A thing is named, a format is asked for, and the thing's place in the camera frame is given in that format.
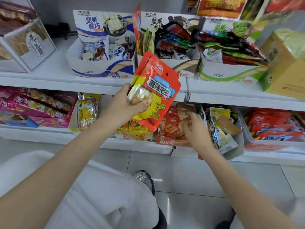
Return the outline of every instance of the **black object on shelf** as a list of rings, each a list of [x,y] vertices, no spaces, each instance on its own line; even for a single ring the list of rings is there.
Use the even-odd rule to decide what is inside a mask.
[[[70,31],[70,26],[68,23],[59,23],[58,25],[46,24],[44,27],[51,38],[65,37],[65,40],[67,40],[69,36],[78,35],[77,31]]]

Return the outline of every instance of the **gray sneaker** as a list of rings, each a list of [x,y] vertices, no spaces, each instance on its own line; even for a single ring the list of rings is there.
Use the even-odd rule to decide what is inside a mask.
[[[155,196],[155,186],[149,173],[147,173],[145,170],[140,170],[135,173],[134,177],[139,181],[143,182],[150,189],[152,195]]]

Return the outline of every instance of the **floor tile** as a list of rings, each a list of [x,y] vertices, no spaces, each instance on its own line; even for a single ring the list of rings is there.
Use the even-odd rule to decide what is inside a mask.
[[[43,150],[55,154],[63,148],[63,145],[7,140],[2,137],[0,137],[0,145],[0,165],[21,153]],[[130,151],[126,150],[99,149],[92,160],[125,173],[129,155]]]
[[[233,213],[226,198],[156,192],[168,229],[213,229]]]
[[[128,173],[138,170],[146,170],[151,175],[156,191],[225,196],[203,160],[132,151]]]
[[[230,162],[261,193],[294,196],[279,165]],[[225,197],[207,164],[199,159],[132,151],[128,173],[146,170],[156,191]]]
[[[296,197],[305,197],[305,167],[281,165]]]
[[[294,196],[280,165],[230,162],[239,173],[263,194]]]

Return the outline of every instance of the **transparent plastic container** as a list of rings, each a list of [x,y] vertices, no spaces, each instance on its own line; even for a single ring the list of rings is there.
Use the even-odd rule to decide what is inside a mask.
[[[292,154],[305,154],[304,137],[299,137],[297,141],[270,141],[270,140],[255,140],[243,118],[241,111],[238,109],[238,118],[242,126],[242,134],[245,143],[246,151],[253,152],[282,152]]]

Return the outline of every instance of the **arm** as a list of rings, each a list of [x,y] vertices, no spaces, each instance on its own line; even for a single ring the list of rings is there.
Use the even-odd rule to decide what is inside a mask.
[[[201,117],[195,113],[190,115],[193,127],[190,131],[187,124],[184,124],[185,135],[212,170],[244,228],[297,228],[290,218],[262,196],[249,181],[243,179],[213,147]]]
[[[101,144],[117,128],[145,109],[143,103],[128,106],[128,88],[126,84],[114,96],[105,113],[92,127],[0,198],[2,228],[44,228]]]

